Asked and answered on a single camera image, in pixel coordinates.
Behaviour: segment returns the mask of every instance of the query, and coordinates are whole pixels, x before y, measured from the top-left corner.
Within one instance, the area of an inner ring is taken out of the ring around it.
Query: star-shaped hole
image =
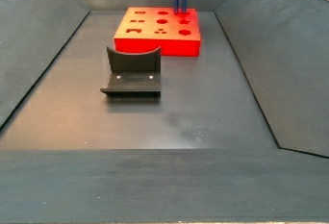
[[[188,24],[188,23],[189,23],[188,20],[184,20],[184,19],[179,20],[179,24]]]

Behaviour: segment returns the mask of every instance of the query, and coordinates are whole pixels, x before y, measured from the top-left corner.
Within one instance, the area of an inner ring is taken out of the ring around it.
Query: gray floor
[[[211,12],[200,57],[163,58],[161,97],[109,100],[107,45],[121,12],[93,13],[0,136],[0,149],[274,148]]]
[[[329,161],[276,149],[212,13],[159,102],[107,99],[121,15],[88,17],[1,132],[0,223],[329,221]]]

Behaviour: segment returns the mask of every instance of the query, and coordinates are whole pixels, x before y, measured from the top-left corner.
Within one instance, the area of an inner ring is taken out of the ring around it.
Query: hole
[[[165,23],[168,23],[168,21],[164,20],[164,19],[159,19],[159,20],[156,20],[156,22],[157,22],[159,24],[165,24]]]
[[[140,33],[141,32],[141,29],[127,29],[127,31],[125,31],[125,33],[128,34],[128,33],[132,33],[132,32],[135,32],[135,33]]]
[[[180,30],[179,33],[183,36],[188,36],[189,35],[189,31],[188,30]]]
[[[188,24],[189,23],[189,21],[188,20],[179,20],[179,24]]]

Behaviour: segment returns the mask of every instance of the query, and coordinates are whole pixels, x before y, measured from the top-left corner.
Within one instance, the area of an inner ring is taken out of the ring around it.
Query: circular hole
[[[165,23],[168,23],[168,21],[164,20],[164,19],[159,19],[159,20],[156,20],[156,22],[157,22],[159,24],[165,24]]]
[[[179,33],[183,36],[188,36],[189,35],[189,31],[188,30],[180,30]]]

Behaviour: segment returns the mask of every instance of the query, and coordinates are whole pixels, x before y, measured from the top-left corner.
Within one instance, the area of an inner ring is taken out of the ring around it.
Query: red shape sorter block
[[[115,50],[143,53],[160,46],[161,56],[199,56],[198,13],[171,8],[128,8],[115,33]]]

